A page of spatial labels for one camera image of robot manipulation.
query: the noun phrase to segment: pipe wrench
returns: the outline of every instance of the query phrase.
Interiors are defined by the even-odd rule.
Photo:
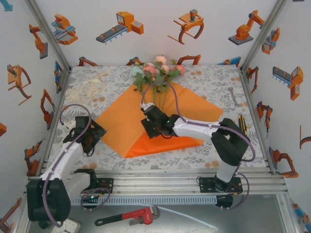
[[[126,214],[115,215],[111,217],[105,217],[97,219],[94,223],[95,226],[99,227],[108,223],[118,222],[129,218],[134,218],[129,221],[129,225],[133,226],[136,224],[146,224],[149,225],[153,222],[154,219],[160,217],[160,211],[156,206],[147,207],[144,209],[136,210]]]

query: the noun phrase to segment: bouquet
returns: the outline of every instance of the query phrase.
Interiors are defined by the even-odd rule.
[[[135,67],[132,69],[132,76],[136,78],[134,81],[134,85],[137,88],[134,91],[139,91],[142,94],[142,85],[143,84],[153,84],[154,82],[170,82],[178,75],[185,74],[185,68],[182,65],[176,65],[176,60],[171,60],[173,67],[167,66],[167,61],[164,56],[158,56],[155,58],[155,64],[153,63],[145,63],[142,66],[139,63],[135,63]],[[154,104],[156,103],[156,95],[160,94],[159,99],[159,108],[161,107],[161,94],[165,92],[165,97],[163,101],[166,99],[167,93],[167,85],[159,83],[153,86],[153,96],[154,96]]]

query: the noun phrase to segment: orange wrapping paper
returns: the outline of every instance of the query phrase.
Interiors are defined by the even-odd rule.
[[[195,120],[217,121],[223,110],[204,100],[191,90],[171,82],[178,95],[179,108],[183,116]],[[102,141],[124,158],[136,157],[146,154],[195,147],[203,140],[190,137],[172,137],[164,139],[161,136],[149,139],[141,120],[145,118],[140,110],[141,94],[134,91],[136,86],[131,85],[116,101],[113,102],[97,119],[107,133]],[[161,96],[161,109],[165,93]],[[145,97],[145,102],[153,102],[153,88],[151,87]],[[165,100],[163,111],[170,116],[177,114],[175,98],[171,88]]]

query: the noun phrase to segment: artificial flower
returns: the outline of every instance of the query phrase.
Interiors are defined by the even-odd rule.
[[[176,65],[176,69],[178,69],[181,73],[181,75],[185,74],[185,67],[182,65]]]
[[[145,75],[144,72],[141,70],[141,68],[139,67],[134,67],[132,69],[132,76],[135,77],[137,75],[137,73],[142,74],[143,76]]]
[[[151,67],[155,67],[155,65],[154,64],[152,64],[151,62],[147,62],[147,63],[145,63],[147,66],[151,66]]]
[[[152,66],[146,66],[144,69],[142,69],[144,72],[149,71],[153,76],[156,75],[156,69]]]
[[[156,62],[161,62],[163,65],[166,65],[166,58],[164,56],[158,56],[155,58]]]
[[[170,71],[170,68],[168,66],[166,66],[166,65],[162,65],[161,69],[164,70],[164,73],[166,73],[166,74],[168,74],[169,71]]]

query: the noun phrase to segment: pink flower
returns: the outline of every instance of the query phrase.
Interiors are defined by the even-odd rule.
[[[142,69],[144,72],[149,71],[152,75],[156,75],[156,69],[152,66],[147,66],[144,69]]]
[[[158,56],[155,58],[156,62],[161,62],[163,65],[166,65],[166,58],[164,56]]]
[[[176,69],[178,69],[181,73],[181,75],[185,74],[185,68],[182,65],[176,65]]]
[[[170,71],[170,68],[169,68],[168,66],[166,66],[166,65],[162,65],[162,66],[161,66],[161,69],[164,70],[164,72],[165,72],[166,74],[168,74],[169,71]]]
[[[151,66],[151,67],[155,67],[155,65],[154,64],[152,64],[151,62],[147,62],[147,63],[145,63],[147,66]]]

